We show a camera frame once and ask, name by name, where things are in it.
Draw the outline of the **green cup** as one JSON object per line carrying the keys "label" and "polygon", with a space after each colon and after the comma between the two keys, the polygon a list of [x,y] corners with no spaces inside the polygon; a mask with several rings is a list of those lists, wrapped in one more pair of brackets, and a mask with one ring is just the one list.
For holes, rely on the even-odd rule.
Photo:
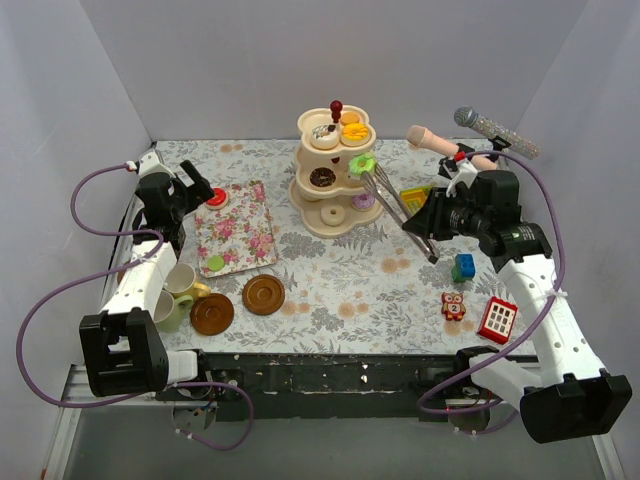
{"label": "green cup", "polygon": [[162,290],[153,315],[156,329],[164,333],[177,331],[193,303],[191,295],[174,297],[168,291]]}

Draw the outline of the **green toy brick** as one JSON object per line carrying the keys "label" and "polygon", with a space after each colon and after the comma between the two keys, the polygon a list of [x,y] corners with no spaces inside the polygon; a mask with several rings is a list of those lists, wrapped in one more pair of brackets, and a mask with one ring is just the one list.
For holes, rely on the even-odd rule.
{"label": "green toy brick", "polygon": [[455,265],[451,270],[451,276],[454,283],[464,283],[474,278],[475,269],[462,268],[461,266]]}

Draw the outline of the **white donut chocolate stripes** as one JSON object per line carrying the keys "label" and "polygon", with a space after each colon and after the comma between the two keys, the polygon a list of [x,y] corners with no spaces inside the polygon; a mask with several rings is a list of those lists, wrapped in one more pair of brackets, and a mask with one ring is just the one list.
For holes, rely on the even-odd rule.
{"label": "white donut chocolate stripes", "polygon": [[361,181],[360,175],[352,175],[351,173],[347,173],[344,176],[345,186],[348,188],[362,188],[363,184]]}

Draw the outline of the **green round biscuit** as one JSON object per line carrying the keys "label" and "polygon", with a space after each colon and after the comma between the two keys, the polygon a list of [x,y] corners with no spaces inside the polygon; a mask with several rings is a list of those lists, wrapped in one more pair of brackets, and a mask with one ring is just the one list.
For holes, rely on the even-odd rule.
{"label": "green round biscuit", "polygon": [[207,268],[211,272],[219,272],[225,267],[225,265],[226,262],[224,258],[219,255],[211,256],[207,260]]}

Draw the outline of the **blue toy brick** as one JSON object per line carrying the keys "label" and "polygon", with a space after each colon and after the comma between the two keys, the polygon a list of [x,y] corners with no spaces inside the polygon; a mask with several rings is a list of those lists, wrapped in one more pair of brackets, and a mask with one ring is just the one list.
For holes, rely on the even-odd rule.
{"label": "blue toy brick", "polygon": [[474,268],[476,273],[474,257],[470,253],[457,254],[455,257],[454,266],[455,265],[461,266],[462,268],[468,268],[468,269]]}

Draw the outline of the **chocolate sprinkled donut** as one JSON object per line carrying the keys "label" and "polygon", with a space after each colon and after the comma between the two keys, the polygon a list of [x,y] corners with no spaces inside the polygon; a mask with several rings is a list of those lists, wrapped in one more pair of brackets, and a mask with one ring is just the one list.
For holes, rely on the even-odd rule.
{"label": "chocolate sprinkled donut", "polygon": [[335,183],[336,174],[330,168],[319,167],[311,172],[309,181],[316,188],[328,188]]}

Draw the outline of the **metal serving tongs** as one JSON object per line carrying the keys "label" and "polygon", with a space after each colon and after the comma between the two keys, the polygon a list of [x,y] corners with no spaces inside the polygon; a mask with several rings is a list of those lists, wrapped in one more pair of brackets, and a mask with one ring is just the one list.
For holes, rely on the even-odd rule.
{"label": "metal serving tongs", "polygon": [[360,179],[365,190],[374,196],[398,227],[420,249],[427,261],[435,265],[440,258],[439,251],[435,245],[429,240],[424,240],[418,235],[403,229],[404,223],[411,218],[411,212],[403,203],[398,191],[392,185],[384,169],[380,165],[376,165],[373,171],[362,173]]}

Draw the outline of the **orange round biscuit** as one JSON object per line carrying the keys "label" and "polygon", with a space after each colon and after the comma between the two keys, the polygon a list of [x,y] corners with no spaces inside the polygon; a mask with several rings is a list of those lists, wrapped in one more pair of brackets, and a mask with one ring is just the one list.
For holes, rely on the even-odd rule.
{"label": "orange round biscuit", "polygon": [[340,123],[342,125],[349,125],[354,123],[360,123],[361,117],[357,112],[354,111],[346,111],[342,114],[340,118]]}

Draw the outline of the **purple sprinkled donut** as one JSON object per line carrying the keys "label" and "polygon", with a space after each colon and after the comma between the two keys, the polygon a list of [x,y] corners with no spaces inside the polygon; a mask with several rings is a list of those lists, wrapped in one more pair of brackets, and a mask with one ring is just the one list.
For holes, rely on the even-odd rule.
{"label": "purple sprinkled donut", "polygon": [[368,211],[373,208],[376,198],[369,193],[353,196],[351,206],[357,211]]}

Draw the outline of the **red glazed donut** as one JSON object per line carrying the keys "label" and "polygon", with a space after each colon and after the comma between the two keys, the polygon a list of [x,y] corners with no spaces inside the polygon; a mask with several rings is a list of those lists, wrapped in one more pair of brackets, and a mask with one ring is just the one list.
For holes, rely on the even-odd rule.
{"label": "red glazed donut", "polygon": [[215,188],[214,195],[205,203],[209,210],[220,210],[229,203],[229,193],[223,188]]}

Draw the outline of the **yellow glazed donut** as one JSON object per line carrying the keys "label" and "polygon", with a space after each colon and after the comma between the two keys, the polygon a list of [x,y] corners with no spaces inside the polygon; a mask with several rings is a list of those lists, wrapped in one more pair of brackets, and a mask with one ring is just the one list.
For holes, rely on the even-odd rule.
{"label": "yellow glazed donut", "polygon": [[359,147],[371,139],[370,128],[363,123],[349,123],[342,127],[340,141],[348,147]]}

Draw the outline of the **white donut with chocolate square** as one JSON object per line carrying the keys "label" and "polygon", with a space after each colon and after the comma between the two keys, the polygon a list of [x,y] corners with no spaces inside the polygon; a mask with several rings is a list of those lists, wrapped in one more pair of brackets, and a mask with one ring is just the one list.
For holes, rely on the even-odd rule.
{"label": "white donut with chocolate square", "polygon": [[311,130],[310,144],[320,150],[330,150],[340,143],[340,132],[336,124],[318,125]]}

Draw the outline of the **floral serving tray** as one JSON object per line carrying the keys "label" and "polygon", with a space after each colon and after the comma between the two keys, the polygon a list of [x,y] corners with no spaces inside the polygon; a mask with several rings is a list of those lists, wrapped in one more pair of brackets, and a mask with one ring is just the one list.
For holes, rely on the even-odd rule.
{"label": "floral serving tray", "polygon": [[[228,191],[229,203],[220,210],[209,210],[204,203],[195,211],[201,275],[212,279],[276,263],[278,253],[264,184],[251,180],[216,188]],[[207,268],[207,260],[215,255],[226,262],[219,272]]]}

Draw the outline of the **cream three-tier dessert stand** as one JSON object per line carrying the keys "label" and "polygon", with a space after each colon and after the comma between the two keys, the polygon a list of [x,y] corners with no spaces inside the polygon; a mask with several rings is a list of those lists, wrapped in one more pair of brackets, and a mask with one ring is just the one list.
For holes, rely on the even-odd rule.
{"label": "cream three-tier dessert stand", "polygon": [[[340,141],[330,150],[314,148],[309,142],[311,130],[318,125],[336,124],[341,136],[344,125],[340,123],[340,118],[346,111],[354,111],[360,115],[360,123],[370,128],[371,139],[359,147],[348,147]],[[349,173],[350,160],[362,153],[373,153],[376,131],[370,123],[368,113],[357,106],[334,100],[325,108],[310,109],[302,113],[297,120],[297,128],[300,142],[294,155],[295,177],[289,184],[288,194],[292,206],[301,216],[304,227],[317,237],[336,239],[356,227],[375,222],[382,214],[379,202],[376,200],[373,208],[368,211],[355,210],[351,206],[352,197],[368,192],[364,186],[348,188],[344,183],[344,176]],[[316,188],[311,185],[309,175],[319,167],[330,168],[336,174],[336,181],[331,187]],[[330,227],[322,222],[320,210],[327,205],[341,205],[345,209],[346,218],[340,226]]]}

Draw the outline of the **black microphone stand front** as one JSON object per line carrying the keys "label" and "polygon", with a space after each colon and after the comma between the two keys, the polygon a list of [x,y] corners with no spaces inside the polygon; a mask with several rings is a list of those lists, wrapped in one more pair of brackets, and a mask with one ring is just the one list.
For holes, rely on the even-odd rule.
{"label": "black microphone stand front", "polygon": [[[465,152],[467,154],[467,156],[473,152],[473,149],[465,144],[462,143],[458,143],[457,144],[460,147],[460,151],[459,152]],[[453,165],[453,161],[452,161],[453,157],[444,157],[439,161],[439,170],[438,170],[438,174],[447,179],[448,183],[450,181],[450,179],[452,178],[452,176],[450,175],[451,170],[454,169],[454,165]]]}

